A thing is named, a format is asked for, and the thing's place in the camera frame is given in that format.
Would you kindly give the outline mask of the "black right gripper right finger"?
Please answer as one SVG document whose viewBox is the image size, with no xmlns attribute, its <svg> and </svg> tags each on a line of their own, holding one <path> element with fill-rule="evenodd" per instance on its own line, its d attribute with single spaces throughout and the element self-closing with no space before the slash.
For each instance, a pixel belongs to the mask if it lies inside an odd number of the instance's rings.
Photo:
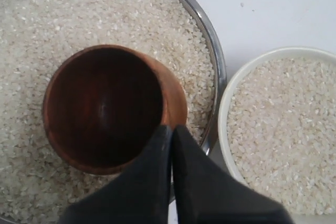
<svg viewBox="0 0 336 224">
<path fill-rule="evenodd" d="M 179 223 L 293 223 L 282 204 L 219 168 L 182 125 L 172 136 L 172 167 Z"/>
</svg>

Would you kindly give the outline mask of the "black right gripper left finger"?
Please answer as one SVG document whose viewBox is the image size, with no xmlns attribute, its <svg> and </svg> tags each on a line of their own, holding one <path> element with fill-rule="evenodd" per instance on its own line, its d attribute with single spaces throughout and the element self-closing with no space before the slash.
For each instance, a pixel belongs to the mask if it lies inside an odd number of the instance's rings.
<svg viewBox="0 0 336 224">
<path fill-rule="evenodd" d="M 167 223 L 171 186 L 169 126 L 159 126 L 141 154 L 112 182 L 70 205 L 59 223 Z"/>
</svg>

